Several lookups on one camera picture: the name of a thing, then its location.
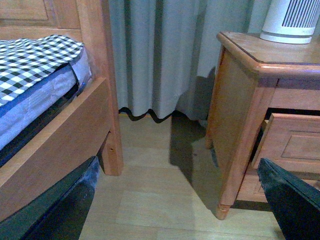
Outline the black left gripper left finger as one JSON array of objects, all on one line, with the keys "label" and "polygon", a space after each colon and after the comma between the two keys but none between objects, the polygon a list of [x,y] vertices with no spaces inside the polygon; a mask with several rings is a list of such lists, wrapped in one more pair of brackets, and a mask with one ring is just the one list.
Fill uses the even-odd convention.
[{"label": "black left gripper left finger", "polygon": [[100,164],[92,156],[0,223],[2,240],[77,240],[92,205]]}]

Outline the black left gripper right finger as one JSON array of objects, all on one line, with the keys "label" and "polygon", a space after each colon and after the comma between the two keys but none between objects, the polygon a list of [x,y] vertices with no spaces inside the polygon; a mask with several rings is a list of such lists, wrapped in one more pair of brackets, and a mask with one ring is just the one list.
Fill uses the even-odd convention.
[{"label": "black left gripper right finger", "polygon": [[320,238],[320,191],[268,158],[257,169],[267,202],[287,240]]}]

